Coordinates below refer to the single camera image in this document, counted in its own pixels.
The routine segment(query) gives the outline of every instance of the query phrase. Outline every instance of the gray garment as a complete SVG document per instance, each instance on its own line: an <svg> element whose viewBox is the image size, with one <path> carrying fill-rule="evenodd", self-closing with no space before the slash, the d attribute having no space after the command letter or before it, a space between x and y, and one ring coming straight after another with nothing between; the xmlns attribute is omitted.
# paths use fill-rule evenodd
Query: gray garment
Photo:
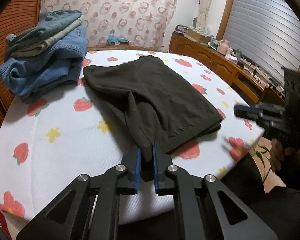
<svg viewBox="0 0 300 240"><path fill-rule="evenodd" d="M41 43L68 27L82 15L80 11L60 10L42 12L36 27L29 29L18 36L9 35L6 39L7 47L4 60L10 58L11 53L32 44Z"/></svg>
<svg viewBox="0 0 300 240"><path fill-rule="evenodd" d="M84 19L84 16L81 15L80 18L75 20L73 23L71 23L68 27L66 27L61 32L58 32L57 34L53 35L52 37L44 40L43 42L30 45L26 48L21 48L20 50L17 50L13 53L11 53L11 57L33 57L41 54L45 50L47 50L49 47L51 47L54 43L56 43L58 40L61 40L64 36L66 36L69 32L74 30L76 27L80 26L82 24L82 21Z"/></svg>

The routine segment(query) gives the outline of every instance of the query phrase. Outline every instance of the human hand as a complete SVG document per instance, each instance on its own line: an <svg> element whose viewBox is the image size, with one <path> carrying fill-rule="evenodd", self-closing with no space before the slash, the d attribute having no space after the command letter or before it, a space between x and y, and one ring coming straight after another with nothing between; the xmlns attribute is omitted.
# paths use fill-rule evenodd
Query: human hand
<svg viewBox="0 0 300 240"><path fill-rule="evenodd" d="M293 157L292 163L290 163L291 165L294 165L295 167L300 166L300 149L296 151L296 149L288 147L283 150L282 144L277 139L272 139L271 146L270 164L273 172L281 169L281 163L284 161L286 156Z"/></svg>

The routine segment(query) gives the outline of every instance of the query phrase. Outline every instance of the wooden sideboard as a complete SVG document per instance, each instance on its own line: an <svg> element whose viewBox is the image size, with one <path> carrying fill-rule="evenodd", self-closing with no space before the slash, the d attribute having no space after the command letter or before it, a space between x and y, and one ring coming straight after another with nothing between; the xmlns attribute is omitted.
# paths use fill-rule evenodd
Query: wooden sideboard
<svg viewBox="0 0 300 240"><path fill-rule="evenodd" d="M271 94L275 104L284 106L284 101L268 85L259 83L251 76L250 72L226 60L224 55L212 49L183 36L172 34L169 52L189 56L200 61L234 88L243 99L249 101L248 103L258 103L265 98L266 94ZM269 96L266 98L268 102L271 102Z"/></svg>

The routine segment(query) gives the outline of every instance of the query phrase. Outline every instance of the window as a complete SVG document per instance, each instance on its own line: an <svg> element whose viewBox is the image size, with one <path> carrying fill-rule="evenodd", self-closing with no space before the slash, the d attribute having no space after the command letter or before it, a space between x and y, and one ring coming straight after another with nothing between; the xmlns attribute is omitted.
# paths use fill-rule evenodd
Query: window
<svg viewBox="0 0 300 240"><path fill-rule="evenodd" d="M284 0L234 0L224 39L284 84L300 65L300 21Z"/></svg>

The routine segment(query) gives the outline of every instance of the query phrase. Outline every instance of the white cloth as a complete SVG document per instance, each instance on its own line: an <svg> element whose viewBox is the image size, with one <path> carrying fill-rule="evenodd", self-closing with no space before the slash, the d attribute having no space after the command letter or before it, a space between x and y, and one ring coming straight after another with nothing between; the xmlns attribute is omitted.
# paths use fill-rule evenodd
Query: white cloth
<svg viewBox="0 0 300 240"><path fill-rule="evenodd" d="M195 176L222 177L234 165L229 155L232 149L229 137L242 139L245 147L250 148L263 130L253 122L234 117L233 106L236 102L244 103L243 99L197 60L176 54L150 53L188 82L196 84L201 93L206 89L204 96L226 116L217 133L197 139L199 156L184 159L173 155L173 163ZM84 65L119 65L150 53L88 52ZM133 142L127 131L117 125L115 117L83 85L79 82L76 87L57 87L43 97L38 110L31 111L30 106L18 98L11 104L0 129L1 209L22 217L23 207L24 219L31 220L79 174L91 177L103 174L130 151ZM28 145L27 156L24 143ZM145 219L172 208L172 196L157 196L153 182L141 181L137 195L121 197L120 223Z"/></svg>

